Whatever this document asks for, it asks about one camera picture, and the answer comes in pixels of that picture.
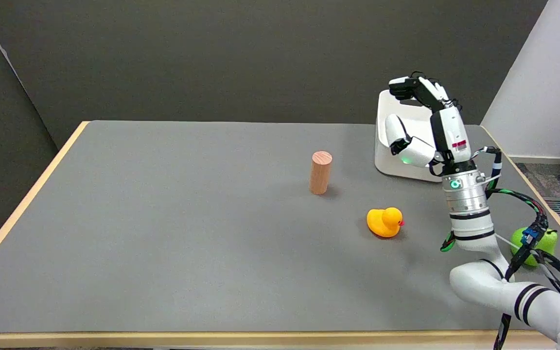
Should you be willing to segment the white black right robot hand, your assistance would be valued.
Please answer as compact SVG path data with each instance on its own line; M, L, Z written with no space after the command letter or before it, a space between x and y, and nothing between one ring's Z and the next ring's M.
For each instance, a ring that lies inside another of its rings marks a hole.
M449 97L438 79L414 71L409 76L393 78L388 86L396 100L416 100L431 111L427 130L433 138L433 144L429 144L411 135L403 120L391 114L385 126L392 155L405 164L429 168L431 175L435 175L433 166L440 164L442 172L438 177L476 170L458 99Z

